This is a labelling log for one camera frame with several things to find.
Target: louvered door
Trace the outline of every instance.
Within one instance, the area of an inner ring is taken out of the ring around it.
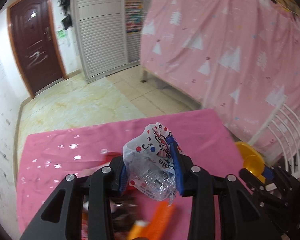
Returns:
[[[146,19],[146,14],[150,6],[150,0],[142,0],[143,3],[143,21]],[[128,61],[135,62],[140,60],[140,39],[141,33],[128,33],[127,34],[127,50],[128,50]]]
[[[75,0],[75,7],[87,79],[127,64],[123,0]]]

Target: metal bolt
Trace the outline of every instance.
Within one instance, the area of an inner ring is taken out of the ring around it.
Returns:
[[[200,170],[201,170],[201,168],[199,166],[192,166],[191,167],[192,172],[199,172]]]
[[[111,171],[111,167],[109,167],[109,166],[103,167],[101,171],[103,173],[109,173]]]
[[[230,175],[227,176],[227,179],[228,179],[229,181],[236,181],[236,180],[237,180],[237,177],[234,176],[233,174],[230,174]]]
[[[74,174],[68,174],[68,175],[66,176],[66,180],[67,180],[67,181],[74,180],[74,177],[75,177]]]

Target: plastic bag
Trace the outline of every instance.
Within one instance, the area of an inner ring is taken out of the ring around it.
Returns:
[[[129,185],[158,201],[169,198],[171,204],[177,190],[168,137],[172,133],[167,127],[158,122],[149,124],[140,136],[124,145],[123,161]]]

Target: red cloth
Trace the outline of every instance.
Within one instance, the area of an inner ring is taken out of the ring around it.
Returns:
[[[238,175],[242,158],[212,109],[137,120],[56,130],[29,135],[21,157],[17,184],[19,229],[23,232],[53,189],[67,174],[101,165],[102,150],[122,152],[123,145],[140,135],[150,123],[160,122],[178,140],[184,154],[210,174]],[[135,192],[144,220],[151,220],[157,202]],[[175,215],[162,239],[187,239],[191,198],[174,199]]]

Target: yellow bucket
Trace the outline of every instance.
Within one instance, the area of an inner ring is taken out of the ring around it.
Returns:
[[[254,176],[256,176],[262,183],[266,181],[266,178],[261,174],[265,169],[265,162],[253,147],[245,142],[235,142],[243,159],[243,168],[246,168]]]

